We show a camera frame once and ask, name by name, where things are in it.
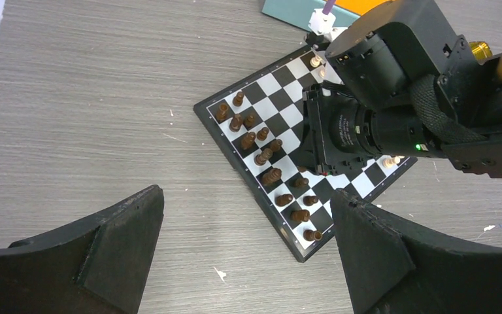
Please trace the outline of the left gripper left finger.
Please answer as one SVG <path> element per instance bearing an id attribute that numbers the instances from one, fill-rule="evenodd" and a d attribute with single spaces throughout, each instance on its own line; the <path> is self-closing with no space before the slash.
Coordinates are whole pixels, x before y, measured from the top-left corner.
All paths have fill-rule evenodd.
<path id="1" fill-rule="evenodd" d="M 152 185 L 0 249 L 0 313 L 137 313 L 164 203 Z"/>

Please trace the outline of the dark chess piece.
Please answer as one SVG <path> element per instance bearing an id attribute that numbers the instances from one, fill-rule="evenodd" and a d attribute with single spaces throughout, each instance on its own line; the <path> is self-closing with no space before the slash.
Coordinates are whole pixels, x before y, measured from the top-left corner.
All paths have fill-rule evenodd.
<path id="1" fill-rule="evenodd" d="M 292 194 L 281 194 L 275 198 L 275 205 L 278 207 L 284 207 L 291 204 L 293 200 L 294 197 Z"/>
<path id="2" fill-rule="evenodd" d="M 297 178 L 293 182 L 293 187 L 295 187 L 295 188 L 304 188 L 308 184 L 309 184 L 309 180 L 306 177 L 300 177 L 300 178 Z"/>
<path id="3" fill-rule="evenodd" d="M 273 151 L 270 148 L 265 148 L 254 157 L 254 162 L 257 166 L 262 166 L 273 156 Z"/>
<path id="4" fill-rule="evenodd" d="M 248 150 L 250 149 L 256 141 L 256 133 L 254 131 L 247 132 L 244 137 L 241 139 L 241 149 Z"/>
<path id="5" fill-rule="evenodd" d="M 263 186 L 272 185 L 279 181 L 281 176 L 282 170 L 277 167 L 273 167 L 261 177 L 261 183 Z"/>
<path id="6" fill-rule="evenodd" d="M 281 139 L 275 139 L 274 141 L 272 141 L 269 144 L 269 148 L 273 152 L 278 152 L 282 148 L 282 145 L 283 145 L 283 141 Z"/>

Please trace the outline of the gold tin tray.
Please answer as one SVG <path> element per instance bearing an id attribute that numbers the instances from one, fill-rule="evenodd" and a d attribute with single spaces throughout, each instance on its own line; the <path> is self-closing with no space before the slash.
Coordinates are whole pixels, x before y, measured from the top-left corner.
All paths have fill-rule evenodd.
<path id="1" fill-rule="evenodd" d="M 473 56 L 478 61 L 484 60 L 486 58 L 493 56 L 493 52 L 492 52 L 490 46 L 485 41 L 471 41 L 469 43 L 469 46 L 470 46 L 471 52 L 473 53 Z"/>

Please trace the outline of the black white chess board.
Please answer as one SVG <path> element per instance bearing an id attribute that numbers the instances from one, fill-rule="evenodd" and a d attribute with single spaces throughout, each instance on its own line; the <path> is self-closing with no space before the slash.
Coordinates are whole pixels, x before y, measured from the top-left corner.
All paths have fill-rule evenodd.
<path id="1" fill-rule="evenodd" d="M 311 65 L 313 57 L 309 47 L 301 47 L 194 107 L 299 262 L 307 261 L 333 237 L 330 199 L 336 189 L 373 201 L 416 163 L 415 157 L 406 157 L 387 168 L 383 158 L 377 158 L 367 160 L 362 168 L 347 175 L 314 175 L 297 167 L 295 152 L 303 126 L 301 91 L 321 81 L 324 73 L 322 66 Z M 255 144 L 242 150 L 241 139 L 250 131 L 256 133 Z M 264 165 L 257 166 L 254 157 L 275 139 L 283 141 L 282 148 Z M 263 186 L 261 177 L 273 167 L 282 170 L 281 179 Z M 306 177 L 309 184 L 293 187 L 300 177 Z M 292 194 L 294 200 L 278 207 L 275 198 L 281 194 Z"/>

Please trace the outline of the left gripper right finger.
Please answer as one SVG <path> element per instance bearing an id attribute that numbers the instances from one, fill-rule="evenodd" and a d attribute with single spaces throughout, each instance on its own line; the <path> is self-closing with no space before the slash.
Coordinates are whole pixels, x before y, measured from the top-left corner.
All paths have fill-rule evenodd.
<path id="1" fill-rule="evenodd" d="M 355 313 L 502 313 L 502 248 L 432 230 L 337 189 L 335 237 Z"/>

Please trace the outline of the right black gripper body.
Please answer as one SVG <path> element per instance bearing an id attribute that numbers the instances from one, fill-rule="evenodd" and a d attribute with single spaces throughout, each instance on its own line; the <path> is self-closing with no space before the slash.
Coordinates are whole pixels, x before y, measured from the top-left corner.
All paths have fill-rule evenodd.
<path id="1" fill-rule="evenodd" d="M 465 150 L 486 140 L 475 116 L 494 57 L 473 52 L 436 2 L 385 1 L 323 50 L 336 78 L 303 90 L 298 167 L 347 173 L 386 154 L 474 169 Z"/>

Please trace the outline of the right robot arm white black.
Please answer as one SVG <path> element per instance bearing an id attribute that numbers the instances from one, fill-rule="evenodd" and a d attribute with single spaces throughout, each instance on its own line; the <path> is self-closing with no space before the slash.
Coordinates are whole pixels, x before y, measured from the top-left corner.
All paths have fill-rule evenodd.
<path id="1" fill-rule="evenodd" d="M 306 41 L 327 77 L 303 89 L 295 164 L 355 173 L 384 155 L 502 179 L 502 53 L 477 58 L 434 1 L 385 1 L 342 31 L 316 9 Z"/>

